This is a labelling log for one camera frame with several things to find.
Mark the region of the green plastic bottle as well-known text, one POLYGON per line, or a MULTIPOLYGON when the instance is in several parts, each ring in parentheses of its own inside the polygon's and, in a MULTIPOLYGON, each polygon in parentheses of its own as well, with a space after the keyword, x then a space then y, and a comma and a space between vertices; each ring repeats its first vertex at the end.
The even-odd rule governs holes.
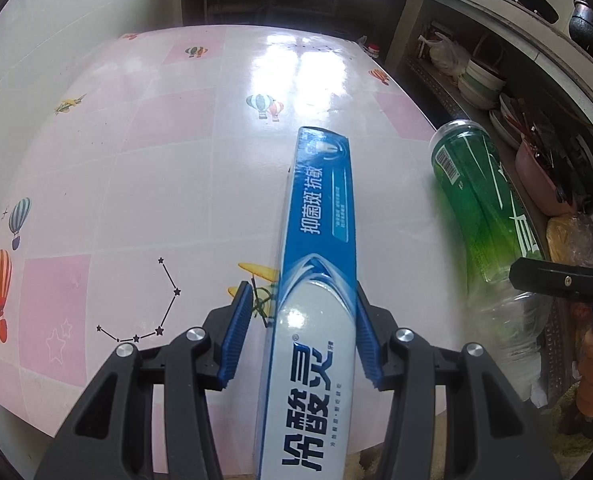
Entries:
POLYGON ((510 282, 517 259, 543 258, 528 214, 495 143, 477 122, 457 119, 438 128, 431 162, 464 241, 469 333, 527 401, 539 383, 538 338, 552 307, 551 298, 510 282))

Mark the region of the blue toothpaste box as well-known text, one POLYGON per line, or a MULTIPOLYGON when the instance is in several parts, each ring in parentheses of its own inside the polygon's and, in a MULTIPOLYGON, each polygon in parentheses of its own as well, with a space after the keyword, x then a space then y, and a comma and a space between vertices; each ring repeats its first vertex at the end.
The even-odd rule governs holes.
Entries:
POLYGON ((357 266, 351 148, 299 129, 257 418, 260 479, 343 477, 356 352, 357 266))

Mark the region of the yellow plastic bag on shelf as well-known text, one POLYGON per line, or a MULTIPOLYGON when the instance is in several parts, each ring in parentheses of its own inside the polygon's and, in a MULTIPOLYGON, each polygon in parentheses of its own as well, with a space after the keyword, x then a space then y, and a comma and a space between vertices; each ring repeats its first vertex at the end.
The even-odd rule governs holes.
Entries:
POLYGON ((546 237, 553 262, 593 268, 593 216, 563 214, 551 218, 546 237))

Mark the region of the pink pot on shelf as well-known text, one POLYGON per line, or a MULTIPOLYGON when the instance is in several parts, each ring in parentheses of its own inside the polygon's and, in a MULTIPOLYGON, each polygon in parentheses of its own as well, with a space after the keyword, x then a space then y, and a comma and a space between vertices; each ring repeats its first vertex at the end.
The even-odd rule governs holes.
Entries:
POLYGON ((525 140, 515 155, 515 169, 527 194, 543 214, 548 217, 575 214, 576 202, 570 205, 565 200, 560 202, 557 199, 557 187, 539 165, 534 151, 525 140))

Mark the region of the stack of white bowls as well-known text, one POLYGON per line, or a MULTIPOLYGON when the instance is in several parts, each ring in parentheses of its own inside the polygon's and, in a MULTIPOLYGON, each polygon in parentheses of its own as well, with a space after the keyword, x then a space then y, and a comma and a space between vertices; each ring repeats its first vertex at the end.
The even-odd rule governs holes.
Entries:
POLYGON ((472 106, 478 110, 491 110, 497 105, 506 83, 493 67, 471 58, 459 76, 457 86, 461 96, 472 106))

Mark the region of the pink patterned table cover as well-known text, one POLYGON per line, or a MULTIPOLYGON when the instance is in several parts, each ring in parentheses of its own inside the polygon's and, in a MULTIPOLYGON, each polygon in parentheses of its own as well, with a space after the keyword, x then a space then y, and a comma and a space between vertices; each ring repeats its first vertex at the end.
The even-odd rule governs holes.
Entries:
POLYGON ((165 344, 278 263, 296 135, 347 136, 359 281, 458 348, 430 105, 349 41, 256 26, 48 41, 0 70, 0 448, 31 478, 115 344, 165 344))

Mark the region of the steel steamer pot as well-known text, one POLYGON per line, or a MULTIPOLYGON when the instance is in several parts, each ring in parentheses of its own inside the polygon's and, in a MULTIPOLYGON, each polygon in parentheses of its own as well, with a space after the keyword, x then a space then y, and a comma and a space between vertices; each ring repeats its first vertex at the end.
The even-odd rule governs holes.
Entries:
POLYGON ((574 11, 569 18, 569 36, 584 50, 593 51, 593 11, 586 0, 573 0, 574 11))

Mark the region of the white plastic bag on shelf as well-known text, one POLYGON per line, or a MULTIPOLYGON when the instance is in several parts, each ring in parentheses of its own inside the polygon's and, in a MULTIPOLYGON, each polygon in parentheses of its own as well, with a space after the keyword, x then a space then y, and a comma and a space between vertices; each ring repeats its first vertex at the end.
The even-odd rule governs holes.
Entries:
POLYGON ((430 49, 430 59, 436 69, 448 77, 458 79, 467 69, 471 54, 441 32, 436 36, 436 39, 420 36, 419 40, 430 49))

